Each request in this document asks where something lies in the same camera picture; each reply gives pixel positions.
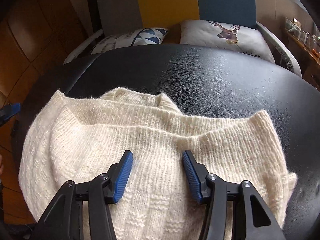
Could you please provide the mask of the person left hand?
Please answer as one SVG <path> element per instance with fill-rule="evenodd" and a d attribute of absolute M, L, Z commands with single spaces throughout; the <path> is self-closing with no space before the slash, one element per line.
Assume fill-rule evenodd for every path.
<path fill-rule="evenodd" d="M 3 165 L 3 157 L 0 155 L 0 176 L 3 174 L 4 165 Z"/>

